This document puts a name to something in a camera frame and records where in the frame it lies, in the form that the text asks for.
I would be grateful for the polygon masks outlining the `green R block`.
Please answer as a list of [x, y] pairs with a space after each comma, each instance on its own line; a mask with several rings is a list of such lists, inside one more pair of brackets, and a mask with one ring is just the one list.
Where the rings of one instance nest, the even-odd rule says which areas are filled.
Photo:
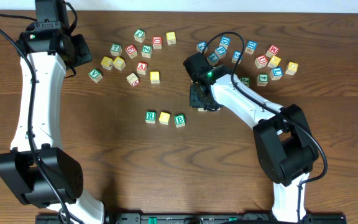
[[145, 122], [148, 124], [155, 124], [156, 122], [156, 112], [155, 111], [146, 111]]

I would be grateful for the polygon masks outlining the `green B block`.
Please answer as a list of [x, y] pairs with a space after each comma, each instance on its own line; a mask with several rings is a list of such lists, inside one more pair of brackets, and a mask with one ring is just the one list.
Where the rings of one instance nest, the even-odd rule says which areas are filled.
[[180, 128], [180, 127], [183, 127], [186, 125], [185, 116], [183, 114], [174, 116], [174, 120], [175, 120], [175, 126], [177, 128]]

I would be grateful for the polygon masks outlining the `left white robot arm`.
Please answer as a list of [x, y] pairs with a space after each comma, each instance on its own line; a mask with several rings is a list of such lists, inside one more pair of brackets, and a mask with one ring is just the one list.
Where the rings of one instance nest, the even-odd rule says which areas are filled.
[[13, 43], [20, 55], [22, 95], [10, 151], [0, 154], [0, 177], [23, 205], [57, 213], [51, 223], [104, 223], [104, 204], [83, 187], [80, 163], [63, 150], [60, 100], [68, 70], [91, 61], [66, 1], [37, 1], [36, 21]]

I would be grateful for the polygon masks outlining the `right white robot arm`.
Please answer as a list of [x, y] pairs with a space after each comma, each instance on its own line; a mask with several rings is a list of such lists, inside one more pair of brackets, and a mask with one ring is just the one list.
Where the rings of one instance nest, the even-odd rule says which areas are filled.
[[306, 217], [305, 185], [320, 156], [302, 109], [266, 100], [230, 68], [212, 66], [199, 52], [188, 57], [183, 66], [193, 82], [192, 107], [207, 111], [226, 107], [252, 129], [259, 164], [273, 182], [274, 218], [302, 221]]

